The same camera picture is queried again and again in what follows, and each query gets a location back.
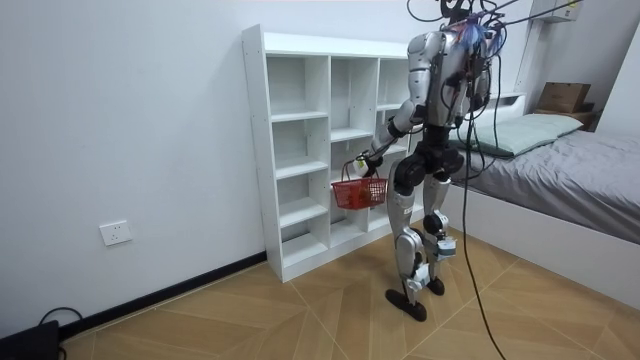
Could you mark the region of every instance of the electrical outlet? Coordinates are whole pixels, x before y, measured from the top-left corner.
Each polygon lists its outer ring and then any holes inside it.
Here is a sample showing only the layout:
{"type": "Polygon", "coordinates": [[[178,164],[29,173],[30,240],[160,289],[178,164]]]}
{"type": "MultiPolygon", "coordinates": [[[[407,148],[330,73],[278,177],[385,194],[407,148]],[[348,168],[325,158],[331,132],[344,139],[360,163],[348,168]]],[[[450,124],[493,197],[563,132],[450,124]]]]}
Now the electrical outlet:
{"type": "Polygon", "coordinates": [[[133,240],[131,231],[129,231],[129,224],[126,221],[102,225],[100,226],[100,233],[104,244],[107,246],[133,240]]]}

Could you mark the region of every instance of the humanoid robot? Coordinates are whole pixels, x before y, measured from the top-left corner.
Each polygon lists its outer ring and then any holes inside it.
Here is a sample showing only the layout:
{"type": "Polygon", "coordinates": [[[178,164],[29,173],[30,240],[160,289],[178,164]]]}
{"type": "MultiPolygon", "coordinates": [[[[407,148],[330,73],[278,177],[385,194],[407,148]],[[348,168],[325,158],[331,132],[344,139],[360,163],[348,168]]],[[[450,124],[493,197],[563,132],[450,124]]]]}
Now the humanoid robot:
{"type": "MultiPolygon", "coordinates": [[[[448,9],[445,1],[441,3],[443,17],[449,17],[451,24],[469,15],[460,3],[453,9],[448,9]]],[[[449,132],[459,128],[470,111],[489,101],[488,49],[494,45],[494,34],[487,31],[480,39],[466,43],[461,35],[460,27],[441,28],[411,40],[407,49],[410,98],[377,131],[371,149],[354,162],[359,175],[371,176],[390,145],[415,128],[423,128],[423,139],[414,153],[392,165],[387,185],[387,209],[404,293],[387,290],[385,295],[418,321],[427,318],[426,309],[418,302],[418,292],[426,287],[436,295],[444,294],[438,262],[456,253],[456,242],[447,235],[448,219],[440,211],[450,175],[464,163],[463,156],[449,147],[449,132]],[[421,183],[424,233],[410,227],[414,188],[421,183]]]]}

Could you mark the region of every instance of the robot leg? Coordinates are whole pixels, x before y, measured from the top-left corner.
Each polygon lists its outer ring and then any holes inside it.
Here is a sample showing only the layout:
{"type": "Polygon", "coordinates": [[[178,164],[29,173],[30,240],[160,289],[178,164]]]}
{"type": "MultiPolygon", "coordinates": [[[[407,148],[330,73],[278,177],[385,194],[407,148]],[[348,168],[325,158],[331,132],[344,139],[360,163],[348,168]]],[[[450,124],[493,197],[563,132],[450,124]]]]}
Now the robot leg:
{"type": "MultiPolygon", "coordinates": [[[[406,164],[415,160],[416,158],[409,157],[402,162],[406,164]]],[[[420,231],[410,227],[415,195],[413,192],[403,195],[396,189],[395,177],[399,164],[400,162],[395,162],[389,174],[387,211],[393,231],[396,264],[404,294],[389,289],[385,296],[394,306],[411,315],[417,321],[425,321],[427,311],[418,302],[418,292],[429,282],[429,267],[423,260],[425,239],[420,231]]]]}
{"type": "Polygon", "coordinates": [[[444,295],[444,284],[438,278],[440,261],[456,254],[456,242],[447,236],[449,219],[440,212],[440,208],[447,195],[451,179],[448,174],[440,172],[427,175],[424,181],[424,210],[423,225],[425,242],[423,246],[429,263],[430,281],[427,287],[436,295],[444,295]]]}

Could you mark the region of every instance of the red basket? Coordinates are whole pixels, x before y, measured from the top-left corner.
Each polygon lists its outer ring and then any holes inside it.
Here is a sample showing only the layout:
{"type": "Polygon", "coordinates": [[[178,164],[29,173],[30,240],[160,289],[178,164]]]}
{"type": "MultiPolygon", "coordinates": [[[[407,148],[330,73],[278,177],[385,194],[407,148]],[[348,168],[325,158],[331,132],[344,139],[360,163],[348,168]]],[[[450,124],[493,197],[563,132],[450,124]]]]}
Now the red basket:
{"type": "Polygon", "coordinates": [[[364,178],[351,180],[347,170],[348,181],[344,181],[344,173],[348,164],[342,168],[342,181],[334,182],[333,194],[339,208],[360,210],[383,204],[387,197],[387,179],[364,178]]]}

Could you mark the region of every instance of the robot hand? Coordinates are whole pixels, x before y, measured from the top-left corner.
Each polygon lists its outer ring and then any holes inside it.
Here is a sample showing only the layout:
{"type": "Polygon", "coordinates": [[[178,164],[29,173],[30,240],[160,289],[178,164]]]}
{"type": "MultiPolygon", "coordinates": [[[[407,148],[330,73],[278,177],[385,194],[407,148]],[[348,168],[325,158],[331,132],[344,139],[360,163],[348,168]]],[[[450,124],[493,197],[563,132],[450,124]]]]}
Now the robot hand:
{"type": "Polygon", "coordinates": [[[356,170],[356,175],[366,178],[371,177],[377,173],[377,169],[382,165],[382,157],[372,160],[369,157],[369,150],[364,151],[353,162],[353,168],[356,170]]]}

